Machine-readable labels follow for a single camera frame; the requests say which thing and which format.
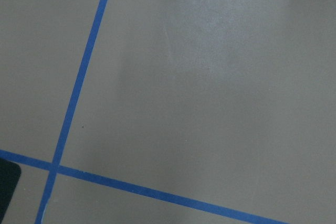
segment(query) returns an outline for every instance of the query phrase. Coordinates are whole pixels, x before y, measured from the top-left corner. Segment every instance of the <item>blue stripe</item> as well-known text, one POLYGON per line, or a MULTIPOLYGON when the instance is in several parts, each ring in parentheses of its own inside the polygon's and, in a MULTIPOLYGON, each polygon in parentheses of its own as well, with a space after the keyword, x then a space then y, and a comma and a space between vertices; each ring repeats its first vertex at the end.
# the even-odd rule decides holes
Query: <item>blue stripe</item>
POLYGON ((31 158, 31 157, 27 157, 27 156, 15 154, 15 153, 3 151, 3 150, 0 150, 0 157, 6 160, 12 161, 12 162, 16 162, 16 163, 20 163, 24 165, 30 165, 32 167, 40 168, 43 170, 49 170, 50 165, 51 165, 51 163, 46 162, 46 161, 38 160, 35 158, 31 158))
POLYGON ((71 94, 71 98, 69 101, 69 105, 68 105, 68 109, 63 121, 63 125, 62 125, 62 129, 59 135, 59 139, 57 142, 57 146, 56 146, 56 150, 54 153, 54 157, 52 159, 52 164, 50 167, 50 172, 47 178, 47 182, 46 182, 46 186, 42 195, 42 199, 40 202, 40 206, 38 209, 38 213, 37 213, 37 217, 35 220, 35 224, 41 224, 42 220, 43 220, 43 215, 45 212, 45 209, 47 207, 48 204, 48 200, 51 196, 51 192, 52 192, 52 188, 54 187, 54 183, 55 183, 55 179, 56 179, 56 175, 57 175, 57 170, 59 167, 59 164, 61 162, 61 158, 63 155, 63 151, 64 151, 64 147, 65 147, 65 143, 67 141, 68 138, 68 133, 70 130, 70 126, 71 126, 71 122, 72 122, 72 118, 73 115, 75 113, 75 109, 76 109, 76 105, 77 105, 77 101, 79 98, 79 94, 84 82, 84 77, 89 65, 89 61, 91 58, 91 54, 92 54, 92 50, 94 47, 94 43, 96 42, 96 38, 97 38, 97 34, 98 34, 98 30, 99 30, 99 26, 103 17, 103 13, 106 7, 106 3, 107 0, 100 0, 99 1, 99 5, 96 11, 96 15, 95 15, 95 19, 93 20, 93 24, 91 27, 91 31, 90 31, 90 35, 85 47, 85 51, 83 54, 83 58, 78 70, 78 74, 77 74, 77 78, 75 81, 75 85, 74 85, 74 89, 72 90, 72 94, 71 94))
POLYGON ((252 215, 252 214, 248 214, 245 212, 229 209, 226 207, 221 207, 221 206, 209 204, 209 203, 198 201, 198 200, 165 193, 163 191, 158 191, 158 190, 150 189, 147 187, 142 187, 142 186, 122 182, 116 179, 107 178, 107 177, 99 176, 99 175, 92 174, 92 173, 86 173, 80 170, 76 170, 76 169, 72 169, 72 168, 68 168, 64 166, 59 166, 58 173, 66 175, 66 176, 74 177, 77 179, 86 180, 86 181, 89 181, 95 184, 104 185, 104 186, 116 188, 116 189, 123 190, 123 191, 128 191, 130 193, 143 195, 146 197, 150 197, 150 198, 154 198, 154 199, 158 199, 158 200, 162 200, 166 202, 171 202, 171 203, 178 204, 181 206, 194 208, 197 210, 209 212, 209 213, 216 214, 216 215, 221 215, 221 216, 236 219, 236 220, 245 221, 248 223, 285 224, 284 222, 281 222, 281 221, 272 220, 272 219, 264 218, 261 216, 252 215))

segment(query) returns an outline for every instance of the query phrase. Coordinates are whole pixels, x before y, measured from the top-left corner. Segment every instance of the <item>black mat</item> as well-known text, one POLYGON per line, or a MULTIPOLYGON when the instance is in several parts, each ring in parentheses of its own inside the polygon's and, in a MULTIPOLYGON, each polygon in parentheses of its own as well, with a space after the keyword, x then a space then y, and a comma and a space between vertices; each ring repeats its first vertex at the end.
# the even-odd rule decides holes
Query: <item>black mat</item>
POLYGON ((0 223, 5 216, 20 175, 21 169, 17 164, 0 158, 0 223))

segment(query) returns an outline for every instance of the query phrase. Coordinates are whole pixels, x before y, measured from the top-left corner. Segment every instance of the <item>gray floor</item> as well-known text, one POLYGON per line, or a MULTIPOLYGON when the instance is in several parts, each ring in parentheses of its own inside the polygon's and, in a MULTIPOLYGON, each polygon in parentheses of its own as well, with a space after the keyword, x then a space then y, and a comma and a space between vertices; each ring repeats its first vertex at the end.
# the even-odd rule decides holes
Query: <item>gray floor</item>
MULTIPOLYGON (((99 0, 2 0, 0 149, 51 161, 99 0)), ((336 0, 109 0, 61 164, 336 219, 336 0)), ((34 223, 23 166, 4 224, 34 223)), ((58 175, 44 223, 242 223, 58 175)))

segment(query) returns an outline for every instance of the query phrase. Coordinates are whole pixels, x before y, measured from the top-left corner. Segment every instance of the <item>floor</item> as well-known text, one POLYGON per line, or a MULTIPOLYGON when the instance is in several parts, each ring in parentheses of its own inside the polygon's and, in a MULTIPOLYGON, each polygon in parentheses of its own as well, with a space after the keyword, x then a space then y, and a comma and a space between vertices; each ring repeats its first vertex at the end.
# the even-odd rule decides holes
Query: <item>floor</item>
POLYGON ((336 219, 336 0, 1 0, 3 224, 336 219))

